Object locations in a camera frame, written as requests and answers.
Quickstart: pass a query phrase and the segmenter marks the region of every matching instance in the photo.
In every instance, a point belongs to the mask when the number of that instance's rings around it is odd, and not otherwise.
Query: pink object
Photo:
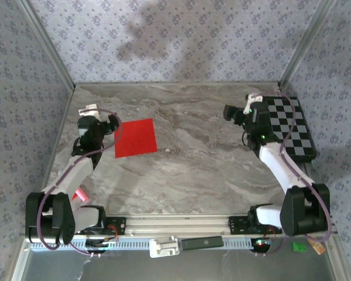
[[[84,193],[84,191],[80,187],[77,189],[75,193],[83,202],[86,202],[88,200],[88,196]]]

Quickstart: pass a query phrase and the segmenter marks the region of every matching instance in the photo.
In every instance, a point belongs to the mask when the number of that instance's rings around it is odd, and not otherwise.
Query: black and white checkerboard
[[[285,147],[289,156],[297,163],[308,163],[316,158],[316,149],[312,141],[303,111],[297,98],[291,98],[295,106],[296,125]],[[290,131],[293,110],[289,100],[282,97],[264,97],[269,105],[270,122],[273,132],[283,140]]]

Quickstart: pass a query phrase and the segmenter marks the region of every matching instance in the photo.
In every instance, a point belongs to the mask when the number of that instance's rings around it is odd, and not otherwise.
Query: patterned wallpaper
[[[0,1],[0,280],[40,188],[68,91],[14,0]]]
[[[331,190],[331,212],[351,265],[351,0],[337,1],[291,90],[319,152],[313,173]]]
[[[278,81],[319,0],[31,0],[75,83]]]

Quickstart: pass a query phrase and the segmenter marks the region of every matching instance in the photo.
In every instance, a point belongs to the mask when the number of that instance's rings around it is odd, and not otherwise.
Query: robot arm
[[[43,238],[48,244],[68,244],[80,230],[104,227],[104,209],[99,206],[79,207],[78,198],[73,198],[73,195],[99,163],[102,152],[96,151],[102,148],[104,135],[117,130],[119,122],[114,115],[108,116],[109,122],[101,122],[97,111],[80,112],[80,115],[83,115],[78,120],[80,137],[74,142],[67,166],[52,184],[39,193],[30,193],[26,199],[25,235],[28,242],[40,242],[36,231],[37,213],[44,195],[54,187],[45,201],[40,223]]]
[[[308,186],[317,191],[328,211],[329,190],[324,184],[315,184],[285,149],[281,151],[281,142],[272,131],[269,108],[263,102],[263,97],[258,94],[249,95],[246,108],[226,105],[223,116],[225,120],[233,119],[234,124],[243,126],[247,133],[248,147],[267,165],[285,193],[282,206],[252,206],[248,213],[250,223],[253,226],[273,225],[291,236],[326,230],[324,211]]]

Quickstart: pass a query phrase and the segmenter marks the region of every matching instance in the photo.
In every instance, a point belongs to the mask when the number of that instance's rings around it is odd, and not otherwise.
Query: white bracket
[[[80,114],[80,116],[94,116],[97,120],[100,121],[99,111],[93,110],[93,111],[81,112],[85,109],[98,109],[98,106],[96,104],[86,105],[86,108],[79,109],[78,113]]]
[[[255,94],[255,93],[249,94],[248,95],[248,99],[247,99],[247,104],[246,104],[245,110],[243,111],[243,114],[250,113],[251,104],[254,103],[254,102],[257,102],[257,101],[262,102],[263,101],[263,96],[260,95],[260,94]]]
[[[176,256],[180,253],[178,238],[175,236],[160,237],[150,240],[151,258],[161,258],[163,256]]]

